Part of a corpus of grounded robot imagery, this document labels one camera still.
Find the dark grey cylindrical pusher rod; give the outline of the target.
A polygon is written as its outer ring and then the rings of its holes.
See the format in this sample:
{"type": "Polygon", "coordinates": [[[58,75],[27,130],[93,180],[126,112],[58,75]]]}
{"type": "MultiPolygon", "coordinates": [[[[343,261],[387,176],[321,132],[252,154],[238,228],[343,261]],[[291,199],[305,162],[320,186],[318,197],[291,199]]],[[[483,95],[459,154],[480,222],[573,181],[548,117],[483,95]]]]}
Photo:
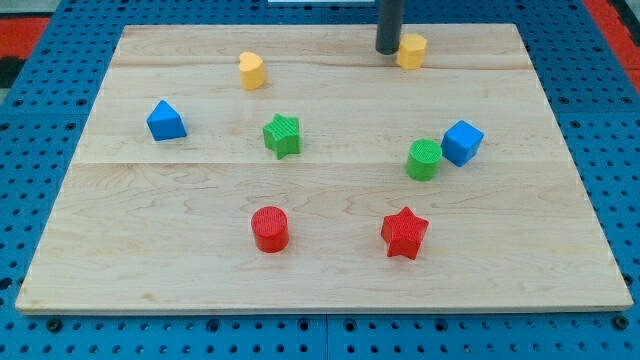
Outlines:
{"type": "Polygon", "coordinates": [[[397,52],[405,10],[405,0],[379,0],[376,51],[383,55],[397,52]]]}

